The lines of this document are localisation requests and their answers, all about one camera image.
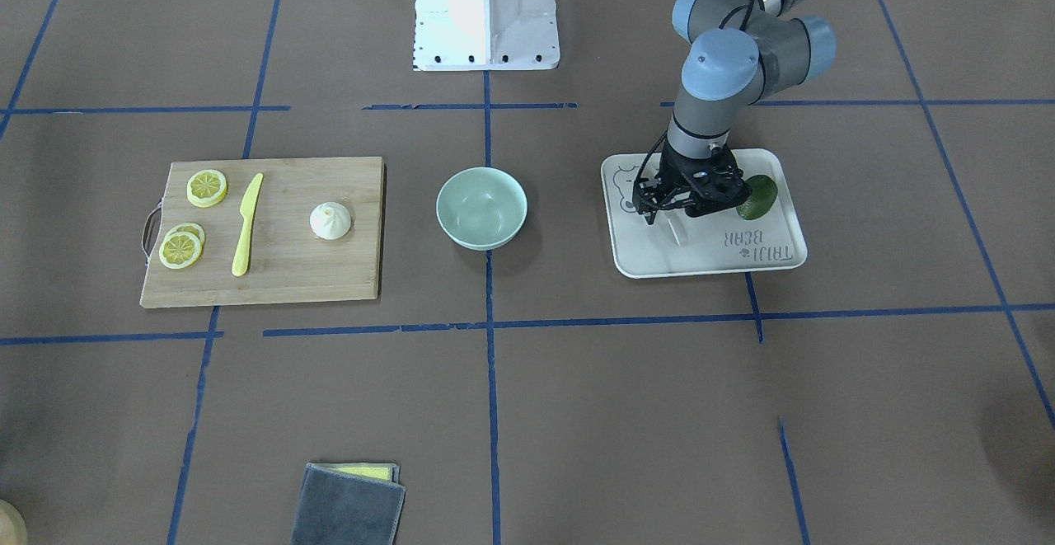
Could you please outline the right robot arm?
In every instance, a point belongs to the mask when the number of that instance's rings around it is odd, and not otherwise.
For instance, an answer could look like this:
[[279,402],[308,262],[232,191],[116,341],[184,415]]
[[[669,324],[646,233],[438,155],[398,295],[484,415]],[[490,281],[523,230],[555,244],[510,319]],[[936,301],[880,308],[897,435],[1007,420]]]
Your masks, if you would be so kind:
[[690,48],[671,120],[652,147],[657,172],[638,171],[633,183],[631,203],[645,222],[672,210],[701,218],[737,209],[753,218],[775,202],[776,186],[743,176],[728,138],[738,110],[832,66],[832,26],[788,18],[799,1],[676,0],[672,26]]

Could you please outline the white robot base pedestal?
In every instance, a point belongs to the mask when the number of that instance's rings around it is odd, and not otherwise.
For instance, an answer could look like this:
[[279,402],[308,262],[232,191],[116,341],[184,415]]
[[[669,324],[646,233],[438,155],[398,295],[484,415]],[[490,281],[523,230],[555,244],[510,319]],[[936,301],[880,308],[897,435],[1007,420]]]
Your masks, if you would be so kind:
[[557,69],[556,0],[415,0],[413,69]]

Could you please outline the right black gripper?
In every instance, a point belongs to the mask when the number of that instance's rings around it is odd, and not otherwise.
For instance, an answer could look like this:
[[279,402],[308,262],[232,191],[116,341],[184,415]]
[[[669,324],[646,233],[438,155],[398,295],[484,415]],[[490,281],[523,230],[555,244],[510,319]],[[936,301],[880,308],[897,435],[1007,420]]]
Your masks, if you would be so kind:
[[659,166],[652,176],[645,176],[645,184],[635,188],[635,209],[653,225],[661,209],[680,209],[688,218],[697,217],[697,200],[690,184],[685,181],[678,167],[668,157],[669,143],[656,143],[645,157],[645,166],[660,150]]

